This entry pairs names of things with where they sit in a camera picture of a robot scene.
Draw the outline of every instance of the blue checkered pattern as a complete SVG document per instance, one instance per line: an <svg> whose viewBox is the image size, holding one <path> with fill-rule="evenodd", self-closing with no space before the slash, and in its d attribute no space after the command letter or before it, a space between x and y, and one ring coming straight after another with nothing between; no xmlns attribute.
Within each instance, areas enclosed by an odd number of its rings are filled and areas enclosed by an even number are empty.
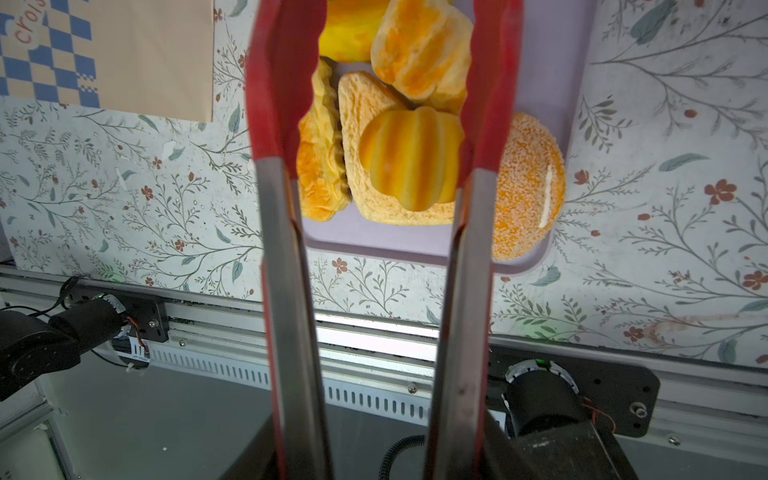
<svg viewBox="0 0 768 480"><path fill-rule="evenodd" d="M9 57L8 52L4 55L0 45L0 61L4 68L4 74L0 75L0 95L34 95L37 100L56 103L76 103L79 99L79 104L85 107L100 106L95 85L95 61L75 51L78 42L93 40L91 23L71 13L70 7L75 2L88 0L51 0L51 12L42 20L42 25L48 29L50 42L46 43L50 46L40 45L28 51L28 59L21 59L23 57L18 54L15 55L17 58ZM49 15L54 15L56 22ZM2 35L8 34L5 22L9 18L13 17L0 13ZM31 83L31 89L20 82Z"/></svg>

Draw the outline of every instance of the paper bag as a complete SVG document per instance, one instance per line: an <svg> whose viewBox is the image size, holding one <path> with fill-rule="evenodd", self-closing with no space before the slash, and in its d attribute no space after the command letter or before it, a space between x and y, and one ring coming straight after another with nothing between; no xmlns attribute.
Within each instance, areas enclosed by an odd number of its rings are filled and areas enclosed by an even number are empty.
<svg viewBox="0 0 768 480"><path fill-rule="evenodd" d="M0 94L211 121L213 0L3 0Z"/></svg>

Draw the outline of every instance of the red wire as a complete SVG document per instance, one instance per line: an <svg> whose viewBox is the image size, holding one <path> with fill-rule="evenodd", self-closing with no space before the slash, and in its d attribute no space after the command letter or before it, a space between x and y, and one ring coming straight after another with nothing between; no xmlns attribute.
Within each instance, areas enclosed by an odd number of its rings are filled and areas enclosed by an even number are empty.
<svg viewBox="0 0 768 480"><path fill-rule="evenodd" d="M611 423L614 425L614 428L613 428L612 432L616 433L616 422L614 421L613 417L611 417L606 412L603 412L600 409L596 409L593 406L587 405L586 403L582 403L582 405L592 411L592 423L596 423L596 421L597 421L597 418L595 417L595 414L599 413L600 415L605 415L606 417L608 417L609 420L611 420Z"/></svg>
<svg viewBox="0 0 768 480"><path fill-rule="evenodd" d="M139 342L139 345L141 345L141 348L144 349L146 353L149 353L149 347L147 347L147 344L144 343L144 341L141 339L141 334L139 333L139 325L136 323L136 320L128 317L128 321L131 322L131 324L136 329L136 340Z"/></svg>

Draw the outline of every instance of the yellow bread roll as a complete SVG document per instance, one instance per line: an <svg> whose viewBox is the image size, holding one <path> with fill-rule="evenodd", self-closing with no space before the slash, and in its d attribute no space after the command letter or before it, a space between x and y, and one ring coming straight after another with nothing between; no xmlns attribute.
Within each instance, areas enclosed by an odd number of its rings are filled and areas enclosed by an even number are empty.
<svg viewBox="0 0 768 480"><path fill-rule="evenodd" d="M382 194L371 185L368 172L359 158L359 143L368 123L388 110L406 110L395 92L364 71L356 71L339 80L344 162L349 188L360 213L368 220L391 225L449 225L454 203L435 204L422 212L402 207L400 202Z"/></svg>
<svg viewBox="0 0 768 480"><path fill-rule="evenodd" d="M530 115L512 118L498 170L493 257L511 260L541 242L565 199L557 141Z"/></svg>
<svg viewBox="0 0 768 480"><path fill-rule="evenodd" d="M371 66L412 101L458 113L471 36L472 22L448 0L392 0L373 39Z"/></svg>
<svg viewBox="0 0 768 480"><path fill-rule="evenodd" d="M342 63L371 61L371 45L389 0L331 0L320 55Z"/></svg>
<svg viewBox="0 0 768 480"><path fill-rule="evenodd" d="M328 64L319 60L312 74L312 106L299 122L301 142L296 153L301 214L316 222L327 222L350 202L330 76Z"/></svg>
<svg viewBox="0 0 768 480"><path fill-rule="evenodd" d="M371 185L403 208L422 212L456 199L458 146L464 131L454 114L419 107L385 111L368 123L359 156Z"/></svg>

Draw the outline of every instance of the tongs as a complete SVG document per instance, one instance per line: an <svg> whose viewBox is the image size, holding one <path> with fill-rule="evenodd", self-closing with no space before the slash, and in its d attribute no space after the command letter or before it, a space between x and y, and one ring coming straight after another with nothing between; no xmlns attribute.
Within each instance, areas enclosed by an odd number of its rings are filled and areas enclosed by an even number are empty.
<svg viewBox="0 0 768 480"><path fill-rule="evenodd" d="M298 124L327 0L262 0L246 65L246 114L263 226L262 289L281 478L332 478L296 174ZM476 0L465 139L424 478L472 478L485 413L496 177L522 43L522 0Z"/></svg>

